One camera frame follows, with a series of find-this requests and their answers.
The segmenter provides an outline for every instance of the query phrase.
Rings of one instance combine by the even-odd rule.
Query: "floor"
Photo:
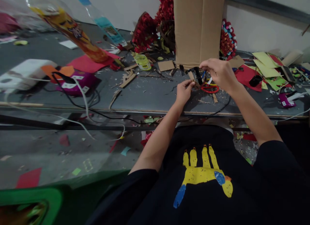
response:
[[[243,121],[231,121],[238,127],[245,127]],[[137,161],[143,146],[141,131],[131,132],[119,140],[110,153],[120,132],[93,131],[92,140],[84,131],[23,130],[0,131],[0,189],[13,189],[23,173],[41,169],[39,185],[104,170],[131,169]],[[70,146],[64,147],[59,139],[66,135]],[[237,139],[236,149],[250,163],[257,155],[257,142]],[[126,156],[121,152],[129,147]]]

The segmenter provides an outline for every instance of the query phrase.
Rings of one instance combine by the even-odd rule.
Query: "cardboard box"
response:
[[[224,0],[174,0],[176,65],[219,58]]]

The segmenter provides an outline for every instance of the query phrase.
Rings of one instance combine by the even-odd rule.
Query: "white wall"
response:
[[[301,36],[308,24],[232,1],[225,2],[223,17],[234,28],[239,50],[271,51],[284,57],[299,49],[303,60],[310,61],[310,31]]]
[[[61,1],[67,4],[75,19],[93,23],[78,0]],[[160,4],[159,0],[90,1],[104,12],[116,28],[131,31],[144,11],[155,17]],[[310,0],[271,1],[310,12]],[[300,49],[304,52],[303,60],[310,61],[310,31],[301,36],[308,24],[231,1],[225,2],[223,17],[232,23],[239,50],[271,51],[284,57],[290,50]]]
[[[78,0],[61,0],[72,11],[73,17],[81,22],[93,23],[84,6]],[[158,11],[159,0],[90,0],[101,10],[111,23],[119,29],[133,31],[143,12],[155,17]]]

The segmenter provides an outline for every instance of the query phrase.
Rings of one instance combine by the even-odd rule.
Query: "black cup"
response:
[[[262,80],[263,79],[260,75],[256,75],[250,80],[250,86],[256,87]]]

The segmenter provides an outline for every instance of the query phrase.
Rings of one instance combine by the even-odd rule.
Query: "person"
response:
[[[88,219],[95,224],[256,224],[307,216],[309,178],[275,126],[241,85],[228,61],[200,68],[237,104],[259,151],[251,166],[233,134],[216,125],[175,129],[194,82],[177,86],[176,101],[145,145],[129,175]]]

